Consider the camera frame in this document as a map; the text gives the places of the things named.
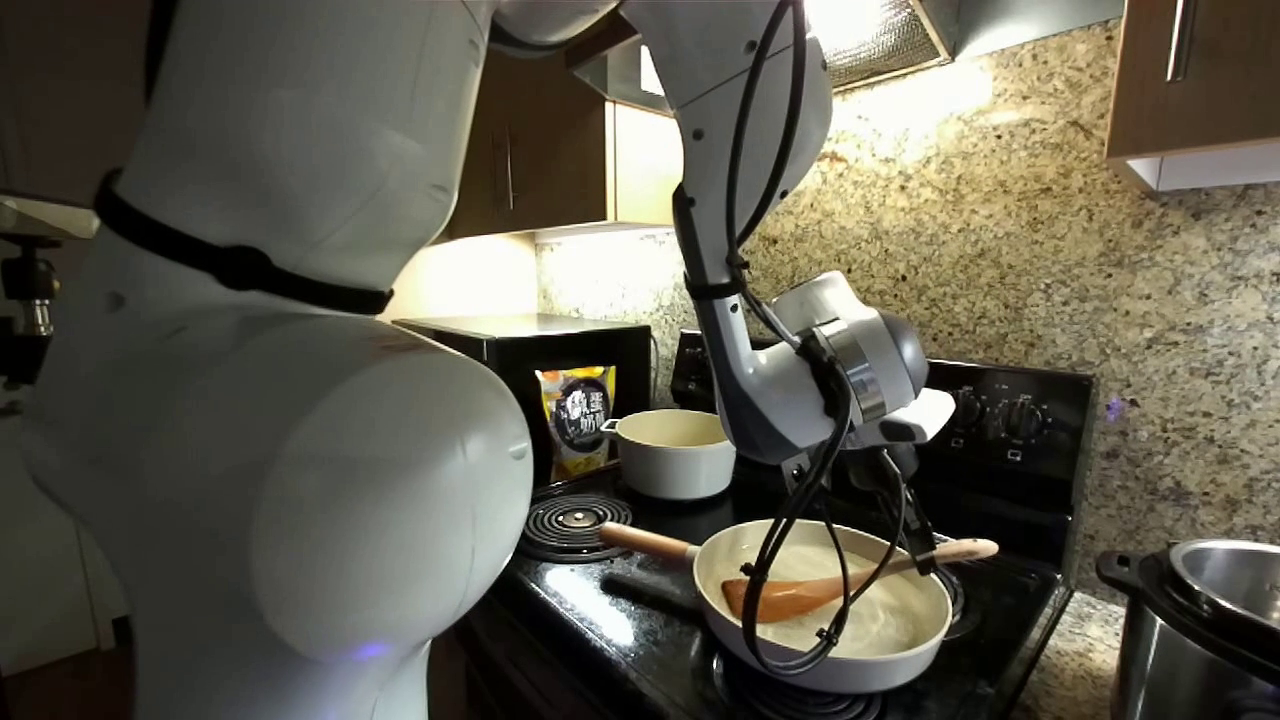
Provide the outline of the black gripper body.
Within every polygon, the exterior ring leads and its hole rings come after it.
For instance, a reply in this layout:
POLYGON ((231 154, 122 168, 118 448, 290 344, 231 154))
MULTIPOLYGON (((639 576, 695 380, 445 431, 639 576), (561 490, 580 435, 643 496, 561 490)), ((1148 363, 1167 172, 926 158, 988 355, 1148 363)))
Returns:
POLYGON ((954 399, 923 390, 904 410, 858 431, 858 448, 842 460, 848 493, 858 517, 888 535, 926 535, 933 526, 917 499, 918 446, 933 446, 951 419, 954 399))

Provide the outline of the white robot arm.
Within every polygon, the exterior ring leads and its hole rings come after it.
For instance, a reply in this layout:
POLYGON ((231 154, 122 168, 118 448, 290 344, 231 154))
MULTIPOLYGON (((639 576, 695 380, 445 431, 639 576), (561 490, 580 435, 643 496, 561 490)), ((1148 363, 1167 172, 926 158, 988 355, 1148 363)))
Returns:
POLYGON ((507 383, 386 326, 445 233, 492 48, 604 16, 653 48, 732 446, 923 446, 951 396, 842 276, 749 337, 735 252, 804 179, 832 86, 804 0, 177 0, 143 128, 94 194, 17 448, 127 596, 131 720, 422 720, 426 648, 531 499, 507 383))

